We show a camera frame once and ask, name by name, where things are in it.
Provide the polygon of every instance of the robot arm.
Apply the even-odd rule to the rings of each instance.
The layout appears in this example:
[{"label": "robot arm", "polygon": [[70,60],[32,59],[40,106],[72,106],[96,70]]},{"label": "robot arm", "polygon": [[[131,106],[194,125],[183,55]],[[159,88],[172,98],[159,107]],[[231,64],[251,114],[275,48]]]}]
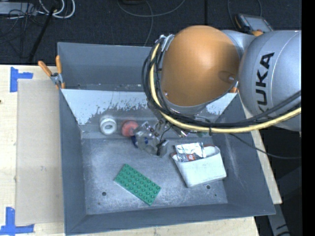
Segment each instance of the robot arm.
[{"label": "robot arm", "polygon": [[[209,126],[193,125],[187,116],[194,116],[207,104],[220,100],[238,81],[240,97],[252,115],[259,119],[266,115],[272,120],[248,127],[235,125],[228,129],[217,128],[213,123],[213,132],[248,132],[291,118],[294,123],[287,121],[282,127],[301,129],[301,109],[287,113],[301,100],[300,95],[296,96],[301,88],[300,31],[273,31],[255,37],[208,26],[194,26],[171,38],[163,54],[160,45],[164,46],[162,39],[156,42],[150,59],[152,62],[162,60],[161,78],[154,72],[159,63],[151,66],[151,62],[147,76],[148,98],[173,125],[188,131],[207,132]],[[160,91],[156,92],[155,82]],[[290,98],[289,104],[283,105]]]}]

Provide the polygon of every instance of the black carpet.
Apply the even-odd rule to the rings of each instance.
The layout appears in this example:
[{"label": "black carpet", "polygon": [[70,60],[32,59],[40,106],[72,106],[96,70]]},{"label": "black carpet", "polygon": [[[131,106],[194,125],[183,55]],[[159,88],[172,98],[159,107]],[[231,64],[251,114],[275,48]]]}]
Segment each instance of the black carpet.
[{"label": "black carpet", "polygon": [[[30,2],[39,8],[38,0],[9,1]],[[42,0],[47,8],[52,1]],[[37,64],[38,60],[43,60],[47,65],[55,65],[58,42],[151,46],[161,34],[177,33],[192,25],[208,24],[220,30],[236,30],[229,10],[232,16],[261,14],[274,30],[301,29],[302,0],[207,1],[205,15],[205,0],[148,0],[141,4],[124,4],[121,0],[75,0],[75,13],[71,18],[52,18],[31,62],[30,52],[47,17],[38,14],[8,19],[8,15],[1,15],[0,63]],[[70,0],[65,0],[65,6],[70,13]],[[164,15],[139,17],[122,9],[137,15]],[[261,135],[270,153],[301,154],[301,138],[297,132],[269,128],[261,130]],[[270,162],[276,179],[301,165],[301,160],[270,158]],[[282,207],[291,235],[302,235],[302,191],[285,200]],[[266,217],[257,217],[256,222],[261,235],[271,235]]]}]

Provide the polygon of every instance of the green lego brick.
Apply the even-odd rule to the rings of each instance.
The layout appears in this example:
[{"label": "green lego brick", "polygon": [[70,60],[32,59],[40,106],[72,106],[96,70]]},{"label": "green lego brick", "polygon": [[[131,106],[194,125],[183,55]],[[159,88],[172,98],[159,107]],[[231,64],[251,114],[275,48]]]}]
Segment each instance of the green lego brick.
[{"label": "green lego brick", "polygon": [[156,183],[128,164],[123,166],[114,181],[148,205],[153,203],[161,190]]}]

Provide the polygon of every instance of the bin floor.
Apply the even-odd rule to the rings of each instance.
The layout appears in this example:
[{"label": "bin floor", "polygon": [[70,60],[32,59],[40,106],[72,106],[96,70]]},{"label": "bin floor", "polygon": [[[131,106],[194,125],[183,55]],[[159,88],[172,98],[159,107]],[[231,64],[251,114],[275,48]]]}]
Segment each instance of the bin floor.
[{"label": "bin floor", "polygon": [[[227,203],[223,180],[187,188],[171,152],[163,158],[150,155],[134,147],[129,138],[82,139],[87,214]],[[151,206],[114,182],[124,164],[161,187]]]}]

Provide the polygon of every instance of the kuka logo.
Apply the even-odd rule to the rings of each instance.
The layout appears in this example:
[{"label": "kuka logo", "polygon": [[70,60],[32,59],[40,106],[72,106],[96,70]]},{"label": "kuka logo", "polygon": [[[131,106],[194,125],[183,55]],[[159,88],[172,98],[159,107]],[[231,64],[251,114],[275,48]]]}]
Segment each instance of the kuka logo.
[{"label": "kuka logo", "polygon": [[261,75],[260,74],[260,71],[257,70],[257,78],[258,78],[258,82],[256,82],[256,93],[259,93],[263,96],[263,100],[257,100],[257,104],[258,104],[258,107],[259,109],[264,112],[264,110],[262,110],[262,108],[260,107],[260,105],[262,106],[266,106],[268,105],[267,103],[267,94],[266,94],[266,83],[264,82],[264,80],[267,78],[268,76],[268,69],[269,69],[269,62],[270,62],[270,58],[274,55],[275,53],[270,53],[270,54],[266,54],[266,55],[263,55],[260,59],[260,64],[262,66],[264,66],[267,71]]}]

